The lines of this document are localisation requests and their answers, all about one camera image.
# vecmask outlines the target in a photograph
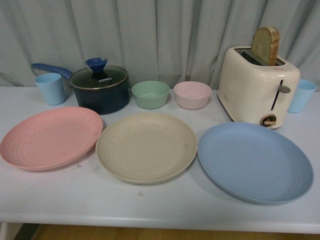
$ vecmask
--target saucepan handle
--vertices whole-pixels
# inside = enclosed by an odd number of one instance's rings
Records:
[[[52,66],[52,65],[43,64],[43,63],[33,63],[33,64],[31,64],[31,67],[33,67],[34,69],[39,69],[39,70],[43,70],[43,71],[61,74],[68,81],[70,80],[70,77],[73,74],[72,71],[69,71],[68,69],[65,69],[63,67]]]

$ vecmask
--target pot lid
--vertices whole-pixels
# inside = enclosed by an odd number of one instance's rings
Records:
[[[70,77],[70,84],[83,90],[100,90],[114,87],[128,78],[125,69],[119,66],[105,66],[107,60],[101,58],[91,58],[85,63],[88,68],[76,71]]]

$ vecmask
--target toaster knob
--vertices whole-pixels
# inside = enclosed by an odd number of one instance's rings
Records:
[[[263,127],[270,127],[276,125],[277,117],[274,114],[268,114],[261,118],[260,125]]]
[[[288,86],[283,86],[282,84],[278,87],[278,90],[283,94],[288,94],[291,92],[291,89]]]

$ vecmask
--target saucepan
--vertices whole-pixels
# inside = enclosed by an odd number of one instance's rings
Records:
[[[88,68],[75,73],[59,66],[33,63],[34,69],[58,73],[64,76],[74,89],[80,107],[91,109],[99,115],[111,114],[129,103],[128,73],[119,66],[107,65],[107,60],[91,58]]]

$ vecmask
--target green bowl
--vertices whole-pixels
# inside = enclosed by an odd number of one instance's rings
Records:
[[[144,109],[158,109],[167,102],[170,87],[161,81],[143,81],[131,89],[136,104]]]

